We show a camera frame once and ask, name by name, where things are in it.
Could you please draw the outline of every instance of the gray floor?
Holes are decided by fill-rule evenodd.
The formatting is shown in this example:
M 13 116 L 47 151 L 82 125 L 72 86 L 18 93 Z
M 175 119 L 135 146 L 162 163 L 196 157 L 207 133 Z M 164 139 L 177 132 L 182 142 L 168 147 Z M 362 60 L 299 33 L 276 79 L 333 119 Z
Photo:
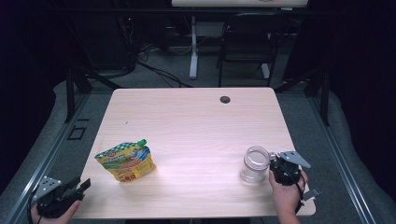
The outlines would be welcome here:
M 292 41 L 293 39 L 290 37 L 282 42 L 282 49 L 274 73 L 273 88 L 281 85 L 280 79 Z M 173 51 L 165 53 L 153 50 L 148 53 L 146 63 L 170 72 L 179 77 L 182 82 L 195 88 L 217 87 L 217 50 L 214 47 L 200 47 L 198 78 L 195 80 L 189 79 L 190 53 L 176 54 Z M 230 73 L 235 71 L 235 67 L 232 66 L 228 66 L 227 69 Z M 251 71 L 248 67 L 242 70 Z M 126 88 L 169 88 L 168 84 L 158 75 L 140 65 L 131 74 L 111 80 Z M 111 96 L 111 90 L 108 87 L 95 80 L 91 80 L 91 83 L 94 88 L 91 95 L 79 95 L 77 92 L 78 112 L 75 119 L 69 124 L 64 124 L 66 118 L 65 84 L 61 83 L 54 89 L 57 101 L 51 117 L 20 170 L 0 196 L 0 223 L 16 220 L 8 218 L 11 218 L 14 213 L 20 212 L 18 203 L 22 201 L 21 196 L 24 195 L 24 189 L 29 187 L 32 176 L 36 175 L 36 168 L 42 167 L 41 162 L 47 158 L 51 151 L 59 148 L 59 153 L 52 155 L 53 160 L 46 161 L 46 165 L 44 165 L 46 175 L 67 180 L 82 172 Z M 251 86 L 258 83 L 227 80 L 227 83 L 224 82 L 224 84 Z M 317 212 L 311 217 L 301 217 L 301 221 L 303 223 L 391 223 L 396 220 L 394 201 L 378 187 L 354 151 L 349 138 L 347 122 L 337 97 L 331 94 L 329 111 L 331 126 L 324 127 L 318 118 L 318 100 L 305 98 L 302 92 L 304 86 L 305 84 L 301 83 L 291 90 L 277 95 L 293 143 L 312 165 L 311 169 L 306 170 L 309 175 L 310 187 L 318 188 L 322 192 L 316 199 Z M 79 141 L 65 140 L 74 125 L 86 128 L 83 138 Z M 338 157 L 337 153 L 334 153 L 334 148 L 341 153 L 338 153 Z M 341 163 L 346 166 L 339 165 L 339 155 L 342 156 Z M 352 186 L 356 186 L 354 188 L 350 187 L 351 179 L 345 178 L 348 172 L 352 174 Z M 356 196 L 360 195 L 362 199 L 356 200 Z M 367 208 L 366 213 L 357 209 L 359 207 Z M 72 221 L 72 223 L 123 222 L 124 220 Z M 188 223 L 188 220 L 174 220 L 174 223 Z M 276 217 L 252 217 L 251 223 L 277 223 L 277 219 Z

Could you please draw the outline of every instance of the metal bracket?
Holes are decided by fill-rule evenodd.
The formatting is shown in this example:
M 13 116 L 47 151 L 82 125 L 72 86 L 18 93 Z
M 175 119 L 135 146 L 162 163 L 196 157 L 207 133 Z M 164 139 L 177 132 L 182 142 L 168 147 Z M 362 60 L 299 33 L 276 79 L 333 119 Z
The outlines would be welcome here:
M 59 186 L 62 185 L 62 181 L 57 180 L 57 179 L 52 179 L 50 177 L 44 176 L 44 178 L 41 180 L 39 187 L 37 189 L 37 192 L 33 196 L 33 203 L 35 203 L 38 199 L 44 197 L 54 189 L 58 188 Z
M 308 192 L 306 192 L 303 196 L 304 201 L 308 201 L 311 199 L 315 199 L 316 196 L 318 196 L 320 194 L 320 191 L 318 189 L 311 189 Z
M 306 168 L 311 168 L 311 165 L 302 157 L 297 151 L 280 152 L 279 157 L 283 160 L 301 165 Z

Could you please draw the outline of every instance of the table leg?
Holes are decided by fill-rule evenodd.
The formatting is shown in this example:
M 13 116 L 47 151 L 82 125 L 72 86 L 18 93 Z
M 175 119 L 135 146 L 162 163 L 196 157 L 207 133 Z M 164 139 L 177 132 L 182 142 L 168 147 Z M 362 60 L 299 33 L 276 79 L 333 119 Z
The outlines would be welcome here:
M 196 23 L 195 17 L 191 20 L 191 64 L 190 64 L 190 79 L 197 78 L 198 68 L 198 53 L 197 53 L 197 34 L 196 34 Z
M 270 77 L 270 69 L 268 68 L 268 63 L 262 64 L 262 75 L 264 78 Z

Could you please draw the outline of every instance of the human hand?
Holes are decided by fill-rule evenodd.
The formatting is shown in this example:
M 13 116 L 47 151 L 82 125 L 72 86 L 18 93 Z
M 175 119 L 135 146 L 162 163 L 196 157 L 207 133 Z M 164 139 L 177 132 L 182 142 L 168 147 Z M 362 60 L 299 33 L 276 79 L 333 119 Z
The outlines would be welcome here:
M 69 209 L 67 209 L 67 211 L 61 217 L 58 217 L 58 218 L 45 218 L 45 217 L 40 216 L 37 211 L 37 204 L 35 204 L 35 206 L 33 206 L 33 208 L 31 209 L 33 223 L 34 224 L 36 224 L 36 223 L 66 224 L 70 221 L 72 216 L 77 212 L 80 203 L 81 203 L 81 201 L 73 202 L 72 205 L 69 207 Z
M 301 189 L 308 182 L 308 176 L 302 170 L 298 185 Z M 300 223 L 295 215 L 295 209 L 300 201 L 300 191 L 295 185 L 283 186 L 276 183 L 274 172 L 270 170 L 269 181 L 273 188 L 273 200 L 280 223 Z

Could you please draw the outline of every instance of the cable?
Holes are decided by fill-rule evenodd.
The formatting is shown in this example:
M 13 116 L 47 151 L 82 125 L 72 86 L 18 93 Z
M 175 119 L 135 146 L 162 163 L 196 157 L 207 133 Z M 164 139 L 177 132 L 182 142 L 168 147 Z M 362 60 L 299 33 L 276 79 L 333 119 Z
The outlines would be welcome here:
M 39 219 L 38 219 L 38 221 L 37 221 L 37 224 L 40 224 L 40 221 L 41 221 L 41 218 L 42 218 L 43 216 L 41 216 Z
M 183 52 L 177 52 L 177 50 L 175 50 L 175 49 L 178 49 L 178 48 L 188 48 L 188 49 Z M 183 55 L 183 54 L 188 53 L 192 49 L 192 45 L 189 45 L 188 47 L 170 47 L 169 49 L 171 49 L 175 54 Z
M 187 20 L 186 20 L 186 17 L 183 17 L 183 19 L 184 19 L 184 22 L 186 22 L 186 25 L 187 25 L 187 27 L 189 28 L 189 31 L 190 31 L 190 34 L 191 34 L 191 28 L 190 28 L 189 23 L 188 23 Z M 187 50 L 183 51 L 183 52 L 177 52 L 177 51 L 175 50 L 175 48 L 177 48 L 177 47 L 171 47 L 170 49 L 171 49 L 174 53 L 179 54 L 179 55 L 182 55 L 182 54 L 188 53 L 188 52 L 192 49 L 192 44 L 190 44 L 189 48 L 188 48 Z
M 115 77 L 125 77 L 126 75 L 132 73 L 133 71 L 134 71 L 134 69 L 132 69 L 132 68 L 125 68 L 124 70 L 122 70 L 121 72 L 119 72 L 117 74 L 112 74 L 112 75 L 100 74 L 100 76 L 105 77 L 107 79 L 111 79 L 111 78 L 115 78 Z
M 155 50 L 156 48 L 154 48 L 153 44 L 147 44 L 146 46 L 142 46 L 140 48 L 140 52 L 137 54 L 138 59 L 146 62 L 149 60 L 149 52 L 152 50 Z
M 295 181 L 293 179 L 293 177 L 291 177 L 291 174 L 289 173 L 289 171 L 287 169 L 285 169 L 285 167 L 283 167 L 282 164 L 279 164 L 280 167 L 282 167 L 282 169 L 286 172 L 286 174 L 290 177 L 290 179 L 293 181 L 293 184 L 297 187 L 297 189 L 299 190 L 300 193 L 300 201 L 297 204 L 297 207 L 295 209 L 295 213 L 297 214 L 298 211 L 300 211 L 300 208 L 304 205 L 303 204 L 303 200 L 304 200 L 304 191 L 305 191 L 305 179 L 303 177 L 303 181 L 304 181 L 304 185 L 303 185 L 303 189 L 301 189 L 300 185 L 298 185 L 298 181 Z
M 137 63 L 140 64 L 140 65 L 142 65 L 143 67 L 147 68 L 148 70 L 151 70 L 151 71 L 155 72 L 157 75 L 160 76 L 160 78 L 163 79 L 163 81 L 164 81 L 166 84 L 169 85 L 169 87 L 172 87 L 172 88 L 173 88 L 173 86 L 170 85 L 170 84 L 164 79 L 165 77 L 168 78 L 168 79 L 171 79 L 172 81 L 175 81 L 176 83 L 178 83 L 178 87 L 179 87 L 179 88 L 181 88 L 182 86 L 192 88 L 192 86 L 190 86 L 190 85 L 188 85 L 188 84 L 185 84 L 185 83 L 181 82 L 180 79 L 178 79 L 178 77 L 176 77 L 176 76 L 174 76 L 174 75 L 172 75 L 172 74 L 170 74 L 170 73 L 168 73 L 168 72 L 165 72 L 165 71 L 163 71 L 163 70 L 161 70 L 161 69 L 158 69 L 158 68 L 155 68 L 155 67 L 151 67 L 151 66 L 149 66 L 149 65 L 147 65 L 147 64 L 145 64 L 145 63 L 141 63 L 141 62 L 137 62 Z
M 38 186 L 35 187 L 35 189 L 32 191 L 32 193 L 29 196 L 29 199 L 27 201 L 27 205 L 26 205 L 26 212 L 27 212 L 27 220 L 29 221 L 29 224 L 34 224 L 33 220 L 32 220 L 32 199 L 33 199 L 33 195 L 35 195 L 35 193 L 38 190 Z

